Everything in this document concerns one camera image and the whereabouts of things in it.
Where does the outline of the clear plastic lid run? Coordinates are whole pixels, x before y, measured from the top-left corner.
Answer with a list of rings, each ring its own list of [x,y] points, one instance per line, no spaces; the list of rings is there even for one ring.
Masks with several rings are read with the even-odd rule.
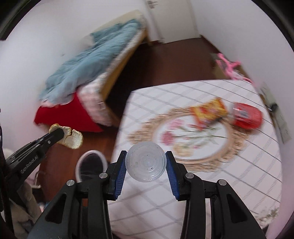
[[[163,149],[154,142],[143,141],[133,145],[126,154],[125,166],[129,175],[138,182],[157,180],[165,172],[167,158]]]

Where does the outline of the red soda can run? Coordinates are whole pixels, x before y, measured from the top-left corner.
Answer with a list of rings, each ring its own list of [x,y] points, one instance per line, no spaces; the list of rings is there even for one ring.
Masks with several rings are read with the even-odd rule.
[[[244,103],[233,103],[232,117],[233,125],[246,130],[258,129],[263,121],[263,114],[258,108]]]

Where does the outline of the orange snack wrapper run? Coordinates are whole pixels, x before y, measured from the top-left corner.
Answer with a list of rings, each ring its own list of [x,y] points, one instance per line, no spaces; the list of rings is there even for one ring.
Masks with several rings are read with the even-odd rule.
[[[205,129],[211,123],[228,114],[226,106],[219,97],[215,97],[210,101],[190,107],[189,109],[199,129]]]

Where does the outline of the white round trash bin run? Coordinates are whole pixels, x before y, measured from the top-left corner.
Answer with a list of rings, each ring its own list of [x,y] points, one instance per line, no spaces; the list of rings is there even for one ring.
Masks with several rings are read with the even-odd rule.
[[[78,183],[91,180],[106,172],[108,162],[100,151],[89,150],[77,161],[75,177]]]

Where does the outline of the red bed sheet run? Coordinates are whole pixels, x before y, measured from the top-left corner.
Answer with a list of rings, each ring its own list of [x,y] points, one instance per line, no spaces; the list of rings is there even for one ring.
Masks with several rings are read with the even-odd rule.
[[[74,93],[73,100],[65,105],[56,105],[51,108],[40,106],[36,112],[34,123],[48,126],[59,124],[80,132],[99,133],[103,131],[83,108],[77,93]]]

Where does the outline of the white checked tablecloth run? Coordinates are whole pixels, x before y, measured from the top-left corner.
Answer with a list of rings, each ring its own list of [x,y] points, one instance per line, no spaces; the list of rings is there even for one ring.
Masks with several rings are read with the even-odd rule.
[[[254,131],[222,119],[199,131],[190,108],[222,99],[227,108],[245,103],[258,108],[262,124]],[[279,144],[270,116],[252,84],[204,80],[133,91],[127,101],[112,161],[122,150],[152,141],[171,151],[189,172],[203,180],[226,180],[260,227],[277,217],[282,196]],[[179,238],[185,204],[175,199],[167,174],[142,183],[125,177],[118,199],[109,202],[112,231],[120,238]]]

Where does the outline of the pink checked mattress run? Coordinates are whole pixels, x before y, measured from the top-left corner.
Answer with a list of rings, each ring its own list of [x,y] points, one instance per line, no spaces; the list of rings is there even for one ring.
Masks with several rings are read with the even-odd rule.
[[[142,28],[138,30],[122,53],[111,62],[106,72],[100,74],[94,81],[81,86],[77,90],[77,96],[88,115],[95,123],[104,126],[118,125],[118,118],[106,105],[106,99],[130,57],[139,45],[148,39],[148,30],[144,15],[137,9],[125,13],[96,29],[99,31],[117,23],[126,23],[131,19],[138,20],[142,24]]]

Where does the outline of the light blue blanket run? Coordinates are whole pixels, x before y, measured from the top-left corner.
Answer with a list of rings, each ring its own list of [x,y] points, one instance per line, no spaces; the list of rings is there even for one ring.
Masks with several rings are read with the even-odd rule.
[[[70,102],[76,89],[104,73],[141,28],[139,20],[131,19],[92,32],[94,45],[64,62],[49,76],[39,100],[52,105]]]

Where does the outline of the pink toy scooter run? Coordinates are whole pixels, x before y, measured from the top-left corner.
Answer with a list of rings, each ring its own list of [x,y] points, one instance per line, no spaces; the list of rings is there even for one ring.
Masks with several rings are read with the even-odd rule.
[[[222,53],[218,53],[215,62],[228,79],[247,81],[253,84],[253,81],[251,79],[246,77],[237,69],[241,66],[241,63],[239,61],[231,62]]]

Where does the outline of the white door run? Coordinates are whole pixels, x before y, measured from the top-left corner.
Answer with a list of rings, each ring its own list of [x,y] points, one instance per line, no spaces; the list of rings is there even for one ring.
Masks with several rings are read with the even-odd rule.
[[[192,1],[143,1],[152,40],[167,44],[199,38]]]

